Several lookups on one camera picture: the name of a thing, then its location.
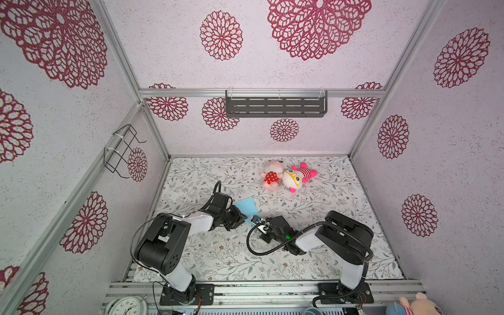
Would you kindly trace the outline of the light blue paper sheet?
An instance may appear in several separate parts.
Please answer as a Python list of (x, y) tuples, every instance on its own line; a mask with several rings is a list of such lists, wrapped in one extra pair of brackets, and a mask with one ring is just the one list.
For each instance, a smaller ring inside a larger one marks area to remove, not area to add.
[(234, 205), (240, 210), (242, 214), (247, 217), (245, 222), (251, 226), (254, 226), (255, 224), (251, 222), (251, 219), (254, 216), (259, 216), (259, 212), (257, 211), (253, 198), (246, 198), (244, 200), (234, 202)]

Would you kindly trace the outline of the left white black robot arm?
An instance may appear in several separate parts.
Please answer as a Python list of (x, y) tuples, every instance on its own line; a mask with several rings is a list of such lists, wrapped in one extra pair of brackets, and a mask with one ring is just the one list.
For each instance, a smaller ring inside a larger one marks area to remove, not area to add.
[(246, 219), (230, 196), (216, 192), (201, 210), (187, 217), (157, 215), (136, 245), (133, 258), (137, 264), (160, 274), (176, 292), (189, 291), (194, 277), (180, 264), (188, 237), (218, 227), (231, 231)]

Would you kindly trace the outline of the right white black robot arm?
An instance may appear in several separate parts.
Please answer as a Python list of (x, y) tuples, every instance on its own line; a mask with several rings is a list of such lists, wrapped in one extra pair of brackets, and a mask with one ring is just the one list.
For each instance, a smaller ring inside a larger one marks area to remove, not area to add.
[(273, 249), (259, 253), (252, 250), (247, 240), (247, 247), (254, 255), (265, 256), (279, 249), (292, 255), (304, 255), (326, 246), (343, 260), (339, 289), (348, 294), (363, 286), (369, 262), (374, 257), (371, 250), (374, 233), (368, 226), (337, 211), (330, 211), (323, 221), (300, 231), (294, 230), (283, 216), (262, 219), (255, 215), (251, 221), (254, 224), (251, 231), (259, 230), (263, 241), (280, 243)]

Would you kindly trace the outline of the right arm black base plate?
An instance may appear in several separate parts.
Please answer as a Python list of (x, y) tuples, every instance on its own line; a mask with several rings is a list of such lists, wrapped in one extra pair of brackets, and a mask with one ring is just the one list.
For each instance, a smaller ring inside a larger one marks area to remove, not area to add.
[(375, 302), (368, 283), (364, 282), (355, 292), (339, 282), (318, 284), (318, 294), (322, 304), (373, 304)]

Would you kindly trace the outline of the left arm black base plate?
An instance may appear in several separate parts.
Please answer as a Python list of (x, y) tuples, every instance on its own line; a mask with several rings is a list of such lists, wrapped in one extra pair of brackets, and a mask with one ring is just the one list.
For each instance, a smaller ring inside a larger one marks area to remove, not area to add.
[(213, 304), (214, 284), (190, 284), (185, 291), (164, 287), (160, 297), (161, 306), (207, 306)]

